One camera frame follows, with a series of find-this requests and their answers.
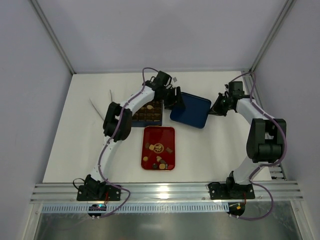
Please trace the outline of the dark blue box lid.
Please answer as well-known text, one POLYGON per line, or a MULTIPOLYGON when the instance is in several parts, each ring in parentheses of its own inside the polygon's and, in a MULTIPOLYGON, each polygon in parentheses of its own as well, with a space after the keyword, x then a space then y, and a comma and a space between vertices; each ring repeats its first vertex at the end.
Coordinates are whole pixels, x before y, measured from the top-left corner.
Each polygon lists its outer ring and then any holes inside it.
POLYGON ((176 105, 170 113, 170 119, 177 123, 203 129, 212 102, 209 99, 186 92, 182 92, 181 97, 185 108, 176 105))

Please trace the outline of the red lacquer tray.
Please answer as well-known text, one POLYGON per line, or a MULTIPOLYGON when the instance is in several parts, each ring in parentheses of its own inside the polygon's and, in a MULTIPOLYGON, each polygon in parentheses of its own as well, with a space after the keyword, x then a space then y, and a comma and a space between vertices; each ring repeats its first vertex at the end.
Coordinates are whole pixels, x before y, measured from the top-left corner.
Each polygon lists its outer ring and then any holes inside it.
POLYGON ((176 151, 175 151, 175 129, 169 126, 147 126, 143 131, 143 141, 141 150, 141 167, 144 170, 150 171, 171 171, 176 166, 176 151), (145 147, 149 143, 154 145, 154 150, 145 147), (148 161, 143 161, 143 157, 148 157, 148 161), (158 164, 157 168, 153 168, 153 164, 158 164), (165 164, 165 169, 160 169, 159 165, 165 164), (174 165, 173 169, 168 169, 168 165, 174 165))

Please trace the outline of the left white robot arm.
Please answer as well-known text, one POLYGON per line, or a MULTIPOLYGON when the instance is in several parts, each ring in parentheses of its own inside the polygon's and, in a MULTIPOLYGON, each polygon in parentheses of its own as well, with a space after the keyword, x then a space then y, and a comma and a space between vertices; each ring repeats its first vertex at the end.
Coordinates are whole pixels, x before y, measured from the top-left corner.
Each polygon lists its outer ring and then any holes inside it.
POLYGON ((172 82, 175 82, 174 78, 163 71, 157 71, 156 76, 146 80, 146 69, 146 67, 142 69, 143 83, 138 92, 121 103, 113 101, 108 106, 102 125, 104 145, 98 162, 78 190, 78 195, 83 196, 87 201, 103 200, 108 192, 108 186, 123 190, 122 187, 108 181, 104 176, 104 170, 114 159, 120 144, 130 135, 133 115, 141 107, 155 100, 163 101, 164 108, 168 110, 176 106, 185 108, 181 88, 172 85, 172 82))

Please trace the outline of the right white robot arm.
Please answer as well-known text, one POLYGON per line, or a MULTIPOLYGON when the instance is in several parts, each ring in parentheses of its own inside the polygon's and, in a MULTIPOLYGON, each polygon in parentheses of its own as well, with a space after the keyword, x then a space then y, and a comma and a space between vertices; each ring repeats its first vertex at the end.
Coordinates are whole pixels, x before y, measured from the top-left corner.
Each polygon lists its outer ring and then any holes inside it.
POLYGON ((274 118, 259 107, 251 94, 245 94, 241 81, 231 81, 226 91, 219 93, 209 110, 214 116, 226 116, 228 111, 242 115, 250 124, 246 142, 246 158, 233 170, 225 182, 208 184, 211 200, 254 199, 253 178, 264 168, 275 165, 286 153, 287 123, 274 118))

